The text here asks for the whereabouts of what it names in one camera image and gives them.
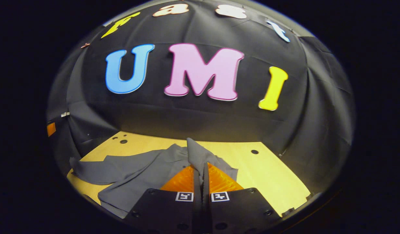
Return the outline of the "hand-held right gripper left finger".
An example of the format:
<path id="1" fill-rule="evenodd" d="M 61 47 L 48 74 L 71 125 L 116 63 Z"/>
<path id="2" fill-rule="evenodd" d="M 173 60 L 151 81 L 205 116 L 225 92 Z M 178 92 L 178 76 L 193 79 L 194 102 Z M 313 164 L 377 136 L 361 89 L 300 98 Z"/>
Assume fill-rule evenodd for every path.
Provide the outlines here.
<path id="1" fill-rule="evenodd" d="M 201 209 L 199 173 L 184 168 L 160 189 L 147 189 L 124 222 L 144 234 L 192 234 Z"/>

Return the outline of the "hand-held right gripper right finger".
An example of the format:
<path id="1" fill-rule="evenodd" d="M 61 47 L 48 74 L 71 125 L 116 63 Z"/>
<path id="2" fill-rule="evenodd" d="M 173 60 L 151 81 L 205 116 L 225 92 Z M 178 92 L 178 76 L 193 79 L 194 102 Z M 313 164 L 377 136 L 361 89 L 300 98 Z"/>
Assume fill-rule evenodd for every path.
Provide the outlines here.
<path id="1" fill-rule="evenodd" d="M 281 220 L 257 188 L 243 188 L 211 163 L 204 166 L 202 221 L 211 234 L 259 234 Z"/>

